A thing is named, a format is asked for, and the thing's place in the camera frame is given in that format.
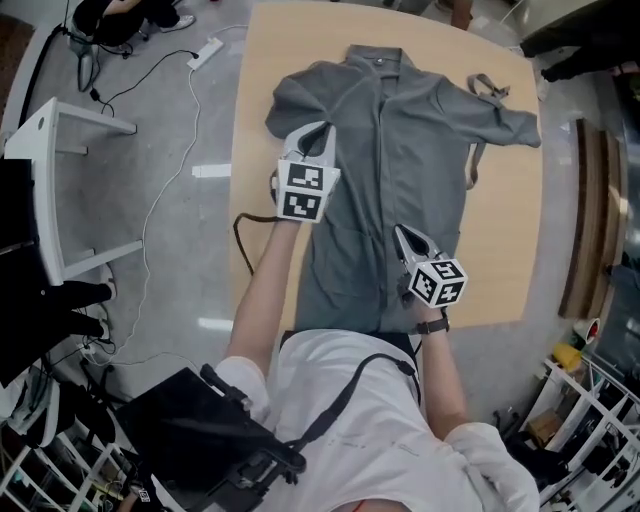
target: fiducial marker cube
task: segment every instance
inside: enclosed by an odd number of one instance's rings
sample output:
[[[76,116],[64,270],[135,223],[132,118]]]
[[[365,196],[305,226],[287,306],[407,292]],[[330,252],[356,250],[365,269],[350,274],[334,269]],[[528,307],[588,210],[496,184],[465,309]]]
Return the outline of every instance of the fiducial marker cube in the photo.
[[[460,300],[468,280],[455,258],[424,261],[415,265],[409,290],[430,308],[442,308]]]
[[[340,169],[278,160],[278,217],[300,222],[320,222]]]

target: watch strap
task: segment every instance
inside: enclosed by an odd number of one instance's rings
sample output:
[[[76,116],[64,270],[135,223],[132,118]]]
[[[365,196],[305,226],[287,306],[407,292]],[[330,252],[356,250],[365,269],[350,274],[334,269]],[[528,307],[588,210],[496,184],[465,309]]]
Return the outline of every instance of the watch strap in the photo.
[[[418,334],[431,334],[438,331],[449,331],[449,318],[445,311],[442,311],[442,318],[433,322],[420,322],[416,325]]]

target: wooden table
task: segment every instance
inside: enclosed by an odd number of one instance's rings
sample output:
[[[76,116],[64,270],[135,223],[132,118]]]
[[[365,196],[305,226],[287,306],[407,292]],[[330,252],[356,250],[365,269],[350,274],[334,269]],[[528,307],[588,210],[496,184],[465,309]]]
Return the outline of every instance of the wooden table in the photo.
[[[467,76],[486,73],[511,86],[506,107],[538,115],[535,80],[526,59],[480,37],[435,21],[375,7],[333,3],[270,3],[253,9],[233,137],[230,224],[240,212],[275,215],[268,176],[282,151],[264,121],[280,80],[318,60],[341,62],[350,44],[403,48],[416,67],[446,75],[466,89]],[[467,195],[456,256],[470,276],[462,301],[450,309],[454,327],[511,322],[524,311],[538,241],[542,150],[487,146],[478,186]],[[271,226],[243,221],[240,233],[254,264]],[[302,257],[311,227],[300,232],[289,271],[281,327],[293,327]],[[230,231],[233,301],[249,272]]]

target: wooden board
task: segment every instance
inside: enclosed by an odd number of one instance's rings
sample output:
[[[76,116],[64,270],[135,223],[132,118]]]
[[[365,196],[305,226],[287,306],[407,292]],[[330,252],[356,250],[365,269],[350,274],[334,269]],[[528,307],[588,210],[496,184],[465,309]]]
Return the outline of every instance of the wooden board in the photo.
[[[579,199],[576,234],[567,284],[558,314],[600,317],[608,310],[609,279],[604,270],[619,258],[626,219],[626,180],[618,141],[584,119],[578,132]]]
[[[607,178],[604,183],[605,211],[601,225],[604,229],[602,252],[600,261],[595,269],[595,287],[593,298],[585,312],[585,318],[599,317],[605,303],[605,297],[609,288],[609,279],[604,270],[607,265],[612,265],[615,259],[618,245],[618,224],[620,222],[620,189],[621,166],[620,147],[618,141],[609,133],[600,133],[600,143],[604,152],[604,165],[606,172],[602,173]]]
[[[620,155],[620,143],[610,134],[607,135],[607,145],[609,155],[612,155],[611,158],[619,166],[619,183],[617,189],[615,188],[615,182],[612,182],[611,186],[609,187],[610,197],[612,198],[609,211],[617,213],[617,224],[613,228],[616,234],[615,240],[613,240],[613,258],[610,262],[605,260],[605,265],[618,265],[622,261],[627,219],[629,215],[629,203],[627,200],[628,170],[625,160],[622,159]],[[607,317],[609,316],[614,293],[615,288],[611,286],[611,284],[609,284],[609,280],[607,279],[607,289],[602,308],[598,314],[592,312],[594,313],[593,316],[600,317],[601,325],[606,325],[607,323]]]
[[[280,80],[317,60],[341,62],[350,44],[403,48],[420,69],[442,73],[466,88],[467,76],[486,73],[511,86],[511,109],[538,115],[531,65],[505,48],[424,18],[374,7],[321,2],[259,4],[253,9],[236,101],[230,225],[240,212],[274,215],[268,176],[282,150],[264,121]],[[470,276],[463,300],[450,309],[453,326],[521,318],[533,272],[542,195],[542,151],[488,146],[478,185],[467,196],[456,256]],[[257,264],[270,226],[244,222],[247,255]],[[282,328],[292,328],[298,281],[309,239],[304,226],[289,272]],[[249,273],[230,232],[233,301]]]

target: power strip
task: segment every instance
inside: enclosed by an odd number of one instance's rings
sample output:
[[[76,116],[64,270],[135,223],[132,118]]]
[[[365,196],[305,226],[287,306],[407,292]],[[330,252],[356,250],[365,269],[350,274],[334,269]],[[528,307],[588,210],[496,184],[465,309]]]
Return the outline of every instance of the power strip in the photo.
[[[206,45],[204,45],[202,50],[198,52],[198,58],[191,59],[189,62],[187,62],[187,66],[189,66],[194,71],[197,71],[211,57],[213,57],[216,53],[218,53],[218,50],[220,50],[222,46],[223,46],[222,41],[220,41],[220,39],[218,39],[217,37],[210,39],[209,42]]]

